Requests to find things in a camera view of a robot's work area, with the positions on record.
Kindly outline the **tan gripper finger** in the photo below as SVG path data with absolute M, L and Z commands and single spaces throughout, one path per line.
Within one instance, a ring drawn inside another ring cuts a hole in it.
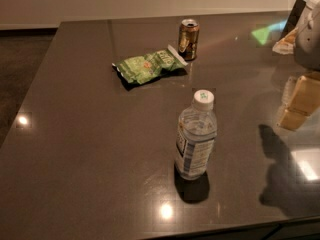
M 294 28 L 285 37 L 280 39 L 272 48 L 272 51 L 280 55 L 290 55 L 294 52 L 295 39 L 298 29 Z
M 320 72 L 290 76 L 285 84 L 277 125 L 295 131 L 320 107 Z

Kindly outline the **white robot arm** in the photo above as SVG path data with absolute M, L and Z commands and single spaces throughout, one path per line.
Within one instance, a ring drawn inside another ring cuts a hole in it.
M 272 51 L 307 70 L 288 78 L 278 110 L 277 125 L 295 131 L 320 107 L 320 0 L 296 0 Z

